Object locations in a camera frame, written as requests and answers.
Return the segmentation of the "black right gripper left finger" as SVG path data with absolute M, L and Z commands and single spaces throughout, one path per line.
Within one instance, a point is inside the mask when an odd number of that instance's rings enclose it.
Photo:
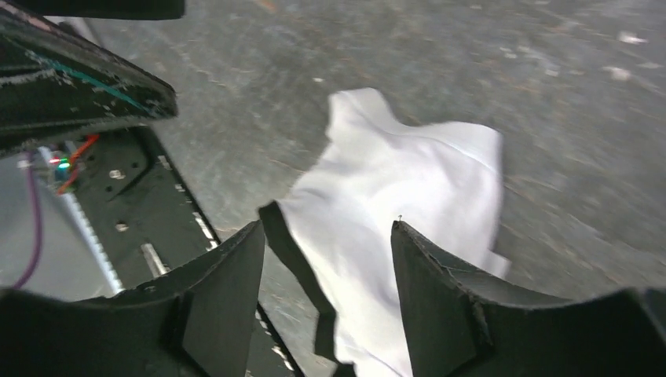
M 112 298 L 1 292 L 4 376 L 242 376 L 262 275 L 259 221 Z

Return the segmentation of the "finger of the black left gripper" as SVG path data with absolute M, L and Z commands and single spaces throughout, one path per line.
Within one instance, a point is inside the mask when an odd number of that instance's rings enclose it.
M 18 5 L 1 7 L 1 154 L 177 116 L 172 86 Z
M 176 20 L 185 15 L 185 0 L 14 0 L 14 5 L 42 16 L 115 20 Z

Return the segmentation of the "white black garment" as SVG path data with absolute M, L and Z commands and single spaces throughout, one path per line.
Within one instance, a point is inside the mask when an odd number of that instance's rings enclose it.
M 328 146 L 282 199 L 259 211 L 269 247 L 317 308 L 314 350 L 339 376 L 410 376 L 392 224 L 492 275 L 500 223 L 501 134 L 446 122 L 406 126 L 372 88 L 329 98 Z

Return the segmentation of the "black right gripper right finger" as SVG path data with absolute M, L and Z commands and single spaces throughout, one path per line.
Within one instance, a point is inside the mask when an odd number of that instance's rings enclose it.
M 519 287 L 450 254 L 403 221 L 391 243 L 416 376 L 662 376 L 665 291 L 583 301 Z

